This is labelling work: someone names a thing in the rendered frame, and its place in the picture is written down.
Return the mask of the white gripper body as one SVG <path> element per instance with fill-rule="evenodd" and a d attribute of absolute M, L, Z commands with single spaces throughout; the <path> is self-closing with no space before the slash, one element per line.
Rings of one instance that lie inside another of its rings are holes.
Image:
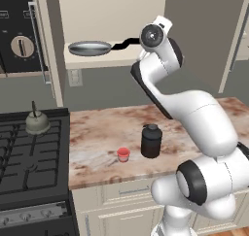
<path fill-rule="evenodd" d="M 139 53 L 139 55 L 137 57 L 137 60 L 140 61 L 140 60 L 144 59 L 145 57 L 147 57 L 149 54 L 150 54 L 149 52 L 146 52 L 145 50 L 142 50 Z"/>

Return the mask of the black gas stove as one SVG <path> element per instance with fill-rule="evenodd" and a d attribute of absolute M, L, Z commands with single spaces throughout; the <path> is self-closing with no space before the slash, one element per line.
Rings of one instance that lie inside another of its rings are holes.
<path fill-rule="evenodd" d="M 44 114 L 51 128 L 39 136 L 26 133 L 27 112 L 0 114 L 0 217 L 9 219 L 0 236 L 80 236 L 68 188 L 70 114 Z M 53 214 L 46 219 L 42 210 Z"/>

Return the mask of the beige base cabinet door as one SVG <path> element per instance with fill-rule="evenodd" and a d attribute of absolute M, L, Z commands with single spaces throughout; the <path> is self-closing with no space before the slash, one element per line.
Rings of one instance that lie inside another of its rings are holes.
<path fill-rule="evenodd" d="M 162 212 L 163 206 L 78 212 L 80 236 L 87 236 L 85 214 L 89 215 L 90 236 L 150 236 Z"/>

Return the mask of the beige base cabinet run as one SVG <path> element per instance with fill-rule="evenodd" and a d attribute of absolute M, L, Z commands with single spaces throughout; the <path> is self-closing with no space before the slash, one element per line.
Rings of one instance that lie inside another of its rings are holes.
<path fill-rule="evenodd" d="M 236 209 L 230 219 L 214 220 L 195 216 L 193 229 L 198 235 L 207 235 L 249 226 L 249 189 L 235 195 Z"/>

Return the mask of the black jar with lid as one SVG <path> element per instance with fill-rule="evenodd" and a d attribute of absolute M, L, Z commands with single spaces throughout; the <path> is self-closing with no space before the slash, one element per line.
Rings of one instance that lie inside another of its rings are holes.
<path fill-rule="evenodd" d="M 142 130 L 141 154 L 147 158 L 160 155 L 162 131 L 156 124 L 145 124 Z"/>

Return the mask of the small red cup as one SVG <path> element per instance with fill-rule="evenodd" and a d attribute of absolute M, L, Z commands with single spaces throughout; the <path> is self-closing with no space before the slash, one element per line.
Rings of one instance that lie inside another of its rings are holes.
<path fill-rule="evenodd" d="M 129 159 L 130 150 L 125 147 L 121 147 L 117 150 L 117 156 L 119 162 L 127 162 Z"/>

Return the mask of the beige round oven dial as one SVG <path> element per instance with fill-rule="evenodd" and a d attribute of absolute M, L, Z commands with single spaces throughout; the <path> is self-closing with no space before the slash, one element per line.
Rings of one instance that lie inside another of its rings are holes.
<path fill-rule="evenodd" d="M 21 58 L 30 57 L 34 52 L 34 43 L 25 36 L 16 36 L 11 42 L 11 49 Z"/>

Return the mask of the grey-green kettle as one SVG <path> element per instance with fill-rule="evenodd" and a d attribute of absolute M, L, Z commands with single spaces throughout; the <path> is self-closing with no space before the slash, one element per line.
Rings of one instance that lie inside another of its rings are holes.
<path fill-rule="evenodd" d="M 43 112 L 37 110 L 35 102 L 32 102 L 31 105 L 32 111 L 25 120 L 25 130 L 30 135 L 44 134 L 51 128 L 49 119 Z"/>

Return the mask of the beige drawer front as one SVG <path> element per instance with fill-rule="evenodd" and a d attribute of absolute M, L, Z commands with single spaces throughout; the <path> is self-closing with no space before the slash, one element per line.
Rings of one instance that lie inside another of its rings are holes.
<path fill-rule="evenodd" d="M 138 197 L 151 193 L 153 179 L 143 179 L 104 185 L 101 188 L 103 204 L 121 202 L 123 199 Z"/>

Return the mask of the beige open wall cabinet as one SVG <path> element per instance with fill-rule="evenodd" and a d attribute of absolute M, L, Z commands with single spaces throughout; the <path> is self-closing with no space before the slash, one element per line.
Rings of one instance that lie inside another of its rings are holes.
<path fill-rule="evenodd" d="M 64 41 L 112 45 L 136 38 L 144 25 L 164 14 L 166 0 L 59 0 Z"/>

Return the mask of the white wall outlet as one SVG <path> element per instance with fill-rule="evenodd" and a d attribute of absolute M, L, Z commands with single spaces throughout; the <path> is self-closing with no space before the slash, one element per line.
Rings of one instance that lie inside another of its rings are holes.
<path fill-rule="evenodd" d="M 72 69 L 68 71 L 68 80 L 71 86 L 82 86 L 82 71 L 80 69 Z"/>

